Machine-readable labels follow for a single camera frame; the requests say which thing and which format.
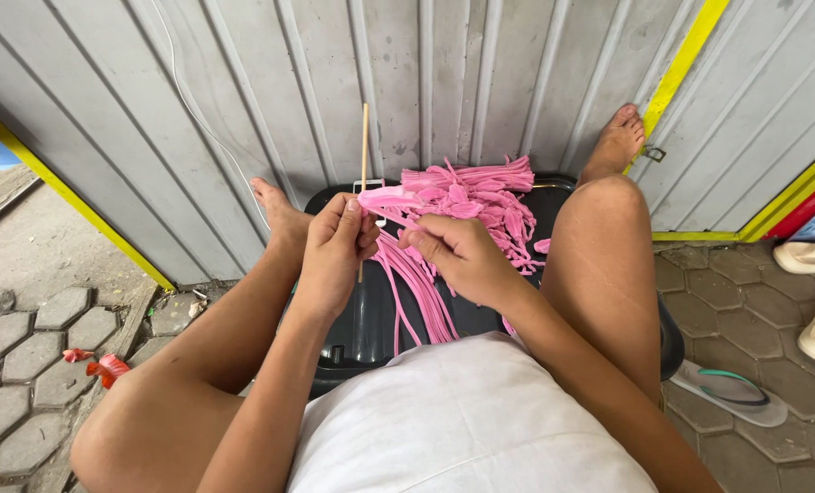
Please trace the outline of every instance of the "white charging cable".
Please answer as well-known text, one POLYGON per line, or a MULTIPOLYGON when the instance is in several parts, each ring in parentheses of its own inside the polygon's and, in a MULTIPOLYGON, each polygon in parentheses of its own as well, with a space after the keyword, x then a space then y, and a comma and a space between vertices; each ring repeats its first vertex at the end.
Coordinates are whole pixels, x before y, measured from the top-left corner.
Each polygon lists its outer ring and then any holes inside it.
POLYGON ((232 154, 231 151, 228 150, 225 144, 223 144, 220 140, 216 139, 216 136, 213 135, 213 132, 209 128, 207 128, 207 126, 204 125, 204 122, 202 122, 200 118, 197 118, 197 115, 194 114, 194 111, 192 111, 191 106, 188 105, 188 101, 186 101, 186 97, 183 95, 183 88, 180 87, 180 78, 177 76, 176 73, 176 50, 173 47, 173 38, 170 36, 170 29, 167 28, 167 23, 164 22, 164 16, 161 15, 161 10, 158 8, 158 3, 155 0, 149 1, 152 2, 152 6, 155 8, 155 12, 158 13, 158 18, 161 19, 161 26, 164 27, 164 32, 167 33, 167 43, 170 45, 170 68, 173 75, 173 82, 176 84, 176 92, 180 94, 180 99, 183 100, 183 105, 186 107, 186 110, 188 110, 188 114, 191 115, 191 117, 194 118, 194 121, 197 122, 197 125, 201 126, 201 128, 204 129, 207 135, 209 135, 209 137, 212 140, 215 140, 216 144, 218 144, 219 147, 221 147, 222 150, 228 154, 231 160, 234 161, 234 166, 238 169, 240 176, 243 178, 244 183, 246 183, 246 186, 249 189, 250 195, 252 196, 252 201, 253 203, 255 203, 255 208, 259 210, 259 216, 261 217, 262 222, 265 223, 265 227, 267 228, 268 231, 270 231, 271 227, 267 225, 267 219, 265 219, 265 214, 262 213, 259 201, 255 198, 255 189, 252 188, 252 185, 249 185, 249 180, 246 179, 246 175, 240 168, 240 163, 238 163, 238 160, 234 157, 234 154, 232 154))

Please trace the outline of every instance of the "fingernail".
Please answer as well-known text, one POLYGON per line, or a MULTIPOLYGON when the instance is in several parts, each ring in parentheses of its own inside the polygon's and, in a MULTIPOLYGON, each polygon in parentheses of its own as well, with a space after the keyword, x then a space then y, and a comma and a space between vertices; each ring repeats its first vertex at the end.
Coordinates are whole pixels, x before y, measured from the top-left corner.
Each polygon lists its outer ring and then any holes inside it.
POLYGON ((421 232, 411 232, 407 236, 407 242, 414 248, 417 248, 424 240, 423 234, 421 232))

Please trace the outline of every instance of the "leg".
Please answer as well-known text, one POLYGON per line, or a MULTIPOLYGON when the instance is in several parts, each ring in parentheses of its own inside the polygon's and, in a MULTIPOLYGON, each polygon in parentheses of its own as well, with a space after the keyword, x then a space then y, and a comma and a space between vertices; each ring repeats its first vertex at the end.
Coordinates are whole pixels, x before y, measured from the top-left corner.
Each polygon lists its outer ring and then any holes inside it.
POLYGON ((575 193, 556 217, 542 293, 653 402, 660 388, 660 320, 648 207, 622 173, 644 142, 625 105, 599 136, 575 193))
POLYGON ((276 231, 250 273, 171 344, 118 379, 76 436, 89 490, 195 491, 261 367, 301 270, 311 216, 264 182, 276 231))

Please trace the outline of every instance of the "pink fuzzy wire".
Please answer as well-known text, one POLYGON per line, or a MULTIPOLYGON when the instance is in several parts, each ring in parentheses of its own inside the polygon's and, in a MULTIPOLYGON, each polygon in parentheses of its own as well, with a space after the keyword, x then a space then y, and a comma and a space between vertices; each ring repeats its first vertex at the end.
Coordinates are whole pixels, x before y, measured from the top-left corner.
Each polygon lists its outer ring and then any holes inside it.
MULTIPOLYGON (((543 266, 544 262, 532 260, 526 249, 535 229, 535 218, 529 208, 520 203, 523 195, 514 196, 512 193, 532 190, 534 174, 529 168, 528 156, 511 162, 506 155, 502 166, 453 167, 446 158, 444 162, 445 168, 404 169, 401 186, 366 190, 359 194, 359 204, 409 229, 422 229, 414 221, 427 213, 456 219, 477 218, 521 274, 530 275, 536 271, 535 267, 543 266)), ((385 231, 380 232, 377 243, 379 251, 371 259, 383 266, 395 297, 395 354, 399 350, 401 320, 405 321, 413 342, 417 346, 421 342, 405 316, 393 270, 410 287, 423 315, 429 342, 438 344, 459 339, 444 299, 435 289, 435 266, 425 262, 413 247, 398 248, 398 240, 385 231)), ((456 297, 453 288, 449 285, 448 288, 456 297)), ((505 318, 502 323, 509 334, 515 333, 505 318)))

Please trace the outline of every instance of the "foot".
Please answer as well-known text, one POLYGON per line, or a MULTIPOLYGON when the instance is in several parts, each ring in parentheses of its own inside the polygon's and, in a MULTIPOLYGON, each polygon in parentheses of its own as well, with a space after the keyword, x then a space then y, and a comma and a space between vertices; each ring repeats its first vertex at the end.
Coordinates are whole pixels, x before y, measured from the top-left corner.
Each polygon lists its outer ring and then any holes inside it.
POLYGON ((265 208, 272 237, 285 237, 305 241, 307 228, 313 216, 292 207, 283 190, 256 176, 249 180, 255 199, 265 208))
POLYGON ((581 183, 608 173, 623 173, 645 143, 645 127, 632 103, 623 105, 599 133, 599 142, 581 173, 581 183))

